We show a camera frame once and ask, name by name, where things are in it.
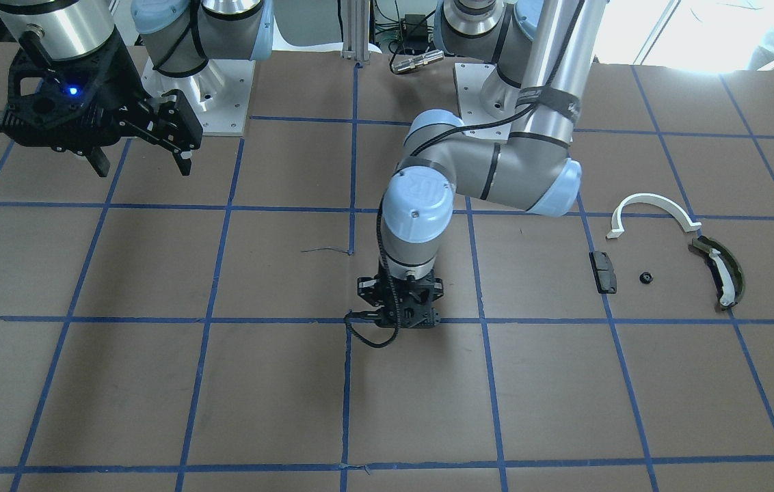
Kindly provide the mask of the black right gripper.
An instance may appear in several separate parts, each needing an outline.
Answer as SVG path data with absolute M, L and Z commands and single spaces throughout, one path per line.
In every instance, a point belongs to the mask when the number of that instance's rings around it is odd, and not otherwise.
M 96 175 L 111 171 L 101 147 L 137 137 L 172 152 L 182 176 L 202 143 L 199 123 L 180 90 L 151 96 L 124 40 L 113 31 L 93 53 L 58 60 L 45 38 L 25 31 L 8 74 L 3 132 L 22 146 L 83 153 Z

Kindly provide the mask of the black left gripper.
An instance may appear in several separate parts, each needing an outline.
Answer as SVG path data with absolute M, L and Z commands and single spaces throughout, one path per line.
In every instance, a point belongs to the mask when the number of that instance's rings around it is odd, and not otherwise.
M 443 282 L 431 271 L 419 279 L 391 277 L 380 270 L 375 277 L 357 279 L 357 296 L 377 310 L 361 312 L 378 327 L 432 328 L 440 323 L 433 302 L 444 295 Z

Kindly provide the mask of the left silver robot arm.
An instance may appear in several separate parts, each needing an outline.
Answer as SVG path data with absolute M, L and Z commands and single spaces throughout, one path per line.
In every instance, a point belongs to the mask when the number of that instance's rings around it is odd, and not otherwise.
M 543 216 L 564 215 L 582 168 L 569 156 L 605 1 L 442 1 L 433 40 L 493 66 L 483 94 L 489 122 L 449 110 L 412 122 L 375 218 L 378 270 L 357 280 L 367 320 L 397 332 L 439 322 L 434 265 L 463 195 Z

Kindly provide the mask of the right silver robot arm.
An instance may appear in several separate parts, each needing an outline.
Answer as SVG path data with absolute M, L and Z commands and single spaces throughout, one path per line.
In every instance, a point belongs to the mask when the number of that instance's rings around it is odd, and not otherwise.
M 19 50 L 0 132 L 30 148 L 69 152 L 105 177 L 105 147 L 134 137 L 168 152 L 183 176 L 202 146 L 199 113 L 228 106 L 220 60 L 271 56 L 271 1 L 131 1 L 153 79 L 138 74 L 106 1 L 0 1 Z

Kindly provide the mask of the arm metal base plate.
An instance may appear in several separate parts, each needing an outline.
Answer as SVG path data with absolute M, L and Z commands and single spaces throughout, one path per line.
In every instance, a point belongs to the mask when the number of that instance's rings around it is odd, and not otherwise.
M 491 124 L 516 112 L 520 91 L 503 80 L 494 64 L 455 64 L 459 118 L 465 126 Z
M 242 137 L 255 67 L 254 60 L 212 59 L 198 74 L 172 78 L 159 74 L 147 59 L 142 83 L 153 96 L 182 90 L 206 136 Z

